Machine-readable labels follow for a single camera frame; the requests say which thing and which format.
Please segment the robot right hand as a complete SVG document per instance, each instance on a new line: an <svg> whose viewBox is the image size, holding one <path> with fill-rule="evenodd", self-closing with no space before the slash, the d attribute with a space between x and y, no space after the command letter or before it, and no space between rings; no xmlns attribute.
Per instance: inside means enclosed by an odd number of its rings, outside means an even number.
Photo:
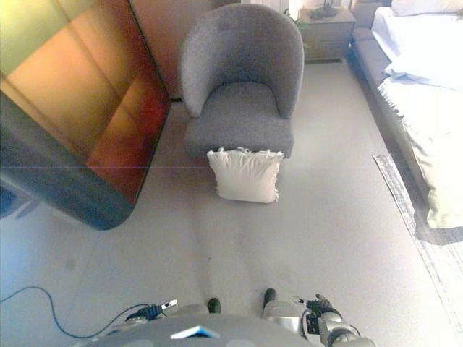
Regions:
<svg viewBox="0 0 463 347"><path fill-rule="evenodd" d="M292 296L292 301L295 304L300 304L309 309L316 318L319 318L322 314L328 312L339 314L339 312L333 308L331 302L322 294L316 294L315 299L313 300L303 299L299 296Z"/></svg>

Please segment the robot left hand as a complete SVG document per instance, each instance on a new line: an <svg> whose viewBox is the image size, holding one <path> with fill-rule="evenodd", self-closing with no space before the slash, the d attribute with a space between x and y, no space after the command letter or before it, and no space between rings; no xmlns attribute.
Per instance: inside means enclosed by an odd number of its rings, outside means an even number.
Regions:
<svg viewBox="0 0 463 347"><path fill-rule="evenodd" d="M163 304L151 304L148 307L145 307L143 309L143 316L147 320L154 320L157 318L160 314L163 314L163 312L171 307L174 307L178 304L177 299L171 299L169 301L164 302Z"/></svg>

